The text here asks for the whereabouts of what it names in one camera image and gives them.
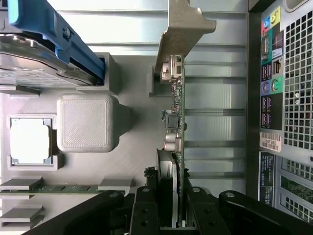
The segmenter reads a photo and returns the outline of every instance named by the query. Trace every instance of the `ventilation grille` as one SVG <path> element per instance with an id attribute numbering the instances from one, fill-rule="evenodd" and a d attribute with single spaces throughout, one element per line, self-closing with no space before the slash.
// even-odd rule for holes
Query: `ventilation grille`
<path id="1" fill-rule="evenodd" d="M 286 204 L 284 206 L 289 211 L 296 214 L 299 218 L 303 219 L 305 222 L 313 224 L 313 211 L 300 205 L 299 203 L 296 203 L 288 197 L 286 197 Z"/>
<path id="2" fill-rule="evenodd" d="M 313 181 L 313 167 L 309 167 L 293 161 L 287 161 L 287 171 Z"/>
<path id="3" fill-rule="evenodd" d="M 313 150 L 312 11 L 286 29 L 284 143 Z"/>

